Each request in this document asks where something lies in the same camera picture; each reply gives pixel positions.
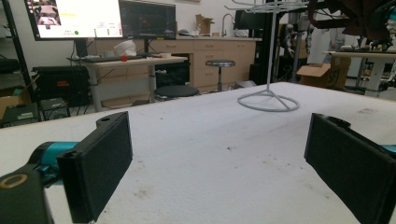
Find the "computer monitor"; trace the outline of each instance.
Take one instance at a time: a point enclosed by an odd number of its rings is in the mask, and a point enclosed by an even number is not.
[[[264,28],[265,13],[235,11],[235,30],[260,30]]]
[[[124,37],[133,39],[176,39],[176,6],[120,0]]]
[[[35,40],[122,37],[119,0],[24,0]]]

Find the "faucet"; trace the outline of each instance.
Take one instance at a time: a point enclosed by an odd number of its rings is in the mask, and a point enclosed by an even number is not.
[[[224,30],[224,20],[227,16],[231,16],[231,19],[233,19],[233,15],[231,15],[230,13],[227,13],[223,16],[223,22],[221,25],[221,36],[226,36],[227,35],[227,31]]]

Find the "white table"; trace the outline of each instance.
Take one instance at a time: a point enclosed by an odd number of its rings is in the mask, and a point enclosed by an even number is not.
[[[379,96],[378,87],[381,82],[381,77],[384,72],[385,63],[394,63],[396,60],[396,53],[364,53],[364,52],[336,52],[336,51],[325,51],[334,57],[357,57],[367,58],[369,62],[374,63],[373,70],[370,75],[370,81],[367,84],[364,95],[367,96]]]
[[[150,101],[154,102],[154,94],[156,89],[155,64],[164,63],[181,63],[188,60],[186,57],[170,57],[170,58],[147,58],[128,60],[127,62],[107,62],[107,63],[87,63],[83,62],[87,67],[90,75],[91,91],[95,111],[102,111],[102,101],[114,99],[121,96],[133,95],[139,92],[149,91]],[[122,68],[137,65],[148,66],[148,77],[133,80],[123,80],[122,82],[98,83],[98,71],[103,68]]]
[[[128,110],[134,160],[97,223],[358,223],[304,159],[311,114],[395,144],[396,104],[290,83],[271,89],[301,107],[269,113],[236,102],[265,90],[258,86],[7,128],[0,175],[24,165],[40,144],[80,141],[97,119]],[[71,223],[63,187],[46,192],[55,223]]]

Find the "stool leg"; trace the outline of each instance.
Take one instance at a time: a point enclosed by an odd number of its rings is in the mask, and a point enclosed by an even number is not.
[[[222,91],[222,85],[221,85],[221,67],[219,67],[218,91]]]

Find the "black stool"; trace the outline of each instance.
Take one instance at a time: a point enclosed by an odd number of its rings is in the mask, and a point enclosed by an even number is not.
[[[214,66],[219,68],[219,82],[218,82],[218,91],[222,91],[221,84],[221,67],[232,67],[235,66],[235,62],[232,60],[208,60],[206,61],[206,66]]]
[[[199,91],[188,85],[163,86],[154,91],[155,99],[158,101],[174,100],[180,97],[198,95]]]

